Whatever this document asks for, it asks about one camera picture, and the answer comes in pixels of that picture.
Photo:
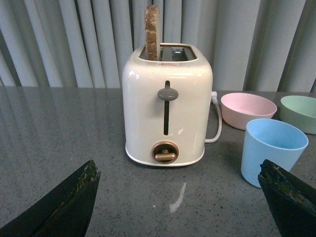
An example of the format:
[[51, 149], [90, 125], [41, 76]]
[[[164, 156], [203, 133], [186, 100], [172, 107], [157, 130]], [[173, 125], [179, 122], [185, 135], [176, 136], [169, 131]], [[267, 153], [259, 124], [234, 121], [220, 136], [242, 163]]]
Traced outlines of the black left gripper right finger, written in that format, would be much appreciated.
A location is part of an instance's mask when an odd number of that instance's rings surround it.
[[258, 181], [282, 237], [316, 235], [316, 190], [270, 160]]

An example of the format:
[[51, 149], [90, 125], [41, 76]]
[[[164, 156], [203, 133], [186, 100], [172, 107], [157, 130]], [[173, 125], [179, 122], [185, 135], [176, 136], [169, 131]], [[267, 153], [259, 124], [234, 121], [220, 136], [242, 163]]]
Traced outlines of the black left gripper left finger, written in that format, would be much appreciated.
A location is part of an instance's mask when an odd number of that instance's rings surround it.
[[2, 237], [83, 237], [101, 173], [90, 160], [0, 230]]

